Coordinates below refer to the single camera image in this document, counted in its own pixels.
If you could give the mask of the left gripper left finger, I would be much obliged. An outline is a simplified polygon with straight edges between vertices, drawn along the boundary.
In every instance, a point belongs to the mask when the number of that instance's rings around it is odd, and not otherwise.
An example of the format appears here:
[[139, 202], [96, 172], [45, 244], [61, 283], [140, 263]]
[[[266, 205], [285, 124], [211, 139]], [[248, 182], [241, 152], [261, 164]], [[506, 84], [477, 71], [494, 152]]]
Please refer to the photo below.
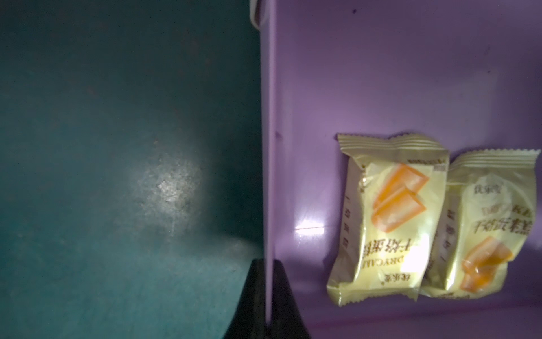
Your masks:
[[266, 338], [265, 281], [265, 261], [253, 260], [224, 339]]

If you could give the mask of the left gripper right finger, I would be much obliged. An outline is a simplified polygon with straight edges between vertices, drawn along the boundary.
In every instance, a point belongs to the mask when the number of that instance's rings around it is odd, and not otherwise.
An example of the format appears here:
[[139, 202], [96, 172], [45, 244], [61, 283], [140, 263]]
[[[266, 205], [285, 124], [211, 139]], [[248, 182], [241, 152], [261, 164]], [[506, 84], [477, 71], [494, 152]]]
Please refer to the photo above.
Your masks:
[[272, 264], [270, 323], [268, 338], [309, 339], [296, 300], [294, 298], [285, 267], [281, 261]]

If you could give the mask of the purple drawer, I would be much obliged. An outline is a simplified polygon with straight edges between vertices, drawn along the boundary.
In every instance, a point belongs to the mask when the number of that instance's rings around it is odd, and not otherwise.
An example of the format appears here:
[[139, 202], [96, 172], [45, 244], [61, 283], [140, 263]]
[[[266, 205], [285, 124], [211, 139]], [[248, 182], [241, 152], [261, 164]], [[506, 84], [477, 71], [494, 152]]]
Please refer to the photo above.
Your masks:
[[261, 1], [265, 255], [313, 338], [540, 338], [541, 225], [503, 289], [335, 306], [336, 135], [417, 132], [454, 155], [541, 147], [540, 1]]

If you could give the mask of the yellow cookie packet left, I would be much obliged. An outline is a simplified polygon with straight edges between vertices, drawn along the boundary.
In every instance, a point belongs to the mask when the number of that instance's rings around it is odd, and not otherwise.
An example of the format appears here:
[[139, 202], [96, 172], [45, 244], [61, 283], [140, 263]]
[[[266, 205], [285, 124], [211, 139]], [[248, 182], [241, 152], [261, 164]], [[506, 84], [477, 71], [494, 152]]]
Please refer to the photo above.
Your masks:
[[327, 281], [337, 306], [417, 299], [445, 200], [449, 151], [421, 134], [340, 134], [348, 158], [340, 245]]

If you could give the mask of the yellow cookie packet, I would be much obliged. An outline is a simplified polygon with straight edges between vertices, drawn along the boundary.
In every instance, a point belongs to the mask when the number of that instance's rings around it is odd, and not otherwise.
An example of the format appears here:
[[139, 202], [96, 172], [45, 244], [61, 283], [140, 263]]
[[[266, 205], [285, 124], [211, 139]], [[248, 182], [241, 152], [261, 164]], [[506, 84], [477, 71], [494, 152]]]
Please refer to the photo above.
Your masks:
[[453, 160], [422, 295], [478, 299], [502, 289], [535, 224], [540, 153], [484, 149]]
[[340, 134], [348, 158], [340, 245], [327, 281], [337, 306], [417, 299], [445, 200], [449, 151], [421, 134]]

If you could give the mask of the green table mat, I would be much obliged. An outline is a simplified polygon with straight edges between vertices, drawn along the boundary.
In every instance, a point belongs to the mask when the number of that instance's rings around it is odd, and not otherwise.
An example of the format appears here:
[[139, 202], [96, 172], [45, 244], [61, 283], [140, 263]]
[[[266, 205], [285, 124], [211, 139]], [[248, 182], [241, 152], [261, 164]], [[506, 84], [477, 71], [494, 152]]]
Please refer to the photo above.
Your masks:
[[3, 1], [1, 337], [223, 337], [260, 113], [247, 1]]

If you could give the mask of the yellow cookie packet right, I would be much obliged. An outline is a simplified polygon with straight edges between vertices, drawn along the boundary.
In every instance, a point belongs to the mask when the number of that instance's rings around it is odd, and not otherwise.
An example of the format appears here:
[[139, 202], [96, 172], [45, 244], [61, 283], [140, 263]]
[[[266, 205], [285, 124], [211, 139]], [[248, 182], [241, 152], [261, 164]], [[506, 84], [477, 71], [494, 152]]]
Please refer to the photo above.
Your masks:
[[535, 224], [540, 153], [484, 149], [453, 160], [422, 295], [478, 299], [502, 289]]

